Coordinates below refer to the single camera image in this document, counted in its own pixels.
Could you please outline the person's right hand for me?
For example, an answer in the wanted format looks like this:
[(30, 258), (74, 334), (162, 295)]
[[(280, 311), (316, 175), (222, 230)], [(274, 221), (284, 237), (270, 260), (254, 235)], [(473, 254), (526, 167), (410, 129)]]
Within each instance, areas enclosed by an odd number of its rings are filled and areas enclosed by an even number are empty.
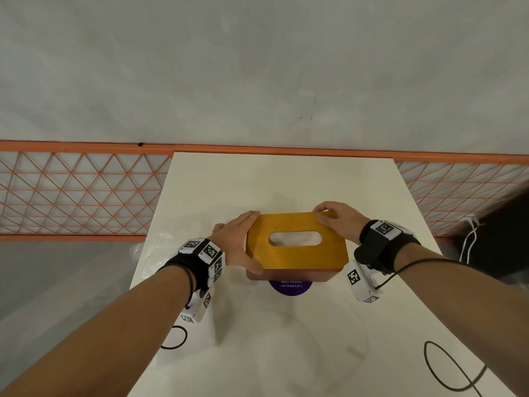
[(342, 220), (342, 235), (346, 240), (361, 245), (360, 235), (364, 227), (371, 221), (370, 218), (347, 205), (346, 203), (325, 201), (314, 207), (313, 212), (335, 212)]

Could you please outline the person's left hand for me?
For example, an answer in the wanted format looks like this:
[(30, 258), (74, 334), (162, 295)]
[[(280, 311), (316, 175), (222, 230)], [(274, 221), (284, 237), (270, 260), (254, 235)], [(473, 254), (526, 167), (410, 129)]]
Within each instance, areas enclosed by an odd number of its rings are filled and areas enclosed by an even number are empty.
[(259, 216), (259, 211), (244, 212), (227, 224), (216, 224), (212, 234), (207, 237), (208, 240), (215, 243), (225, 253), (228, 266), (235, 266), (236, 248), (241, 246), (245, 250), (247, 233)]

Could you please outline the yellow wooden tissue box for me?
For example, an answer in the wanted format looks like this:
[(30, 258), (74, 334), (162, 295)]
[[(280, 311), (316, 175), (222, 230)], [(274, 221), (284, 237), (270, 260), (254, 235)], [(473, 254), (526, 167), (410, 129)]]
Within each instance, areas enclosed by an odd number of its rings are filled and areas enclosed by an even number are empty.
[[(317, 232), (321, 242), (311, 246), (273, 246), (278, 232)], [(317, 220), (317, 213), (261, 214), (247, 234), (247, 254), (263, 272), (246, 271), (249, 280), (325, 282), (349, 262), (346, 240)]]

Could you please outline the person's left forearm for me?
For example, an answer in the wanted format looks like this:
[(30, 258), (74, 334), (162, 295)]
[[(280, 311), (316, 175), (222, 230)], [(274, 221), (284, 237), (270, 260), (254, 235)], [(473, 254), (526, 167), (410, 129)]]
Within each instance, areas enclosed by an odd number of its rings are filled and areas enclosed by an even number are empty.
[(0, 397), (127, 397), (195, 286), (188, 269), (163, 268), (62, 340)]

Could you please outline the person's right forearm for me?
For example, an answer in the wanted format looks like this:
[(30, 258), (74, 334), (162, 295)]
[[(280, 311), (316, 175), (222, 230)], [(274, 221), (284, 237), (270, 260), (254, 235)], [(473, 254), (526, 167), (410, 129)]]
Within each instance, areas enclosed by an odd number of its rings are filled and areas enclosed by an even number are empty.
[(529, 293), (410, 243), (393, 263), (427, 308), (517, 397), (529, 397)]

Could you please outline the purple round sticker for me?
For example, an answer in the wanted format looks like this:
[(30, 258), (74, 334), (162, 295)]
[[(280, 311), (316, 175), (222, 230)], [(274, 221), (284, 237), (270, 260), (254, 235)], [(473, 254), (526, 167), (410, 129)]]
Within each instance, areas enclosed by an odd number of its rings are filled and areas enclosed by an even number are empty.
[(269, 281), (269, 284), (281, 295), (298, 296), (307, 292), (313, 283), (311, 281), (271, 280)]

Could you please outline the clear plastic bag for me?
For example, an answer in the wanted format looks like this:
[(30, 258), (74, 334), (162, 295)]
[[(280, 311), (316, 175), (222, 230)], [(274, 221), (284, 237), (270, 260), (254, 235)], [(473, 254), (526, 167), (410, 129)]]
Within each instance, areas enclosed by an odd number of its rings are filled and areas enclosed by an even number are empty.
[(183, 243), (182, 236), (172, 232), (149, 231), (137, 260), (130, 289), (151, 277), (172, 258)]

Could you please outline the orange mesh fence panel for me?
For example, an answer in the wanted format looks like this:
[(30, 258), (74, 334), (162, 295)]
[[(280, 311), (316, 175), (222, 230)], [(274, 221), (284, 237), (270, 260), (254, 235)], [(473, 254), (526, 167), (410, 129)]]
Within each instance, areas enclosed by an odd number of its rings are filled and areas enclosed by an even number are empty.
[(0, 140), (0, 242), (144, 241), (174, 147)]
[(176, 144), (175, 152), (392, 159), (435, 237), (480, 218), (529, 187), (529, 154)]

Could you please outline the black bag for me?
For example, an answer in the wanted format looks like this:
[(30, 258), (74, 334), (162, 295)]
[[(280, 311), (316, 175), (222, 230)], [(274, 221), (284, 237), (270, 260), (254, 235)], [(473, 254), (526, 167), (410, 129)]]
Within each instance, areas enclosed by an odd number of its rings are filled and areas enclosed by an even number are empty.
[(479, 222), (471, 266), (496, 279), (529, 269), (529, 188)]

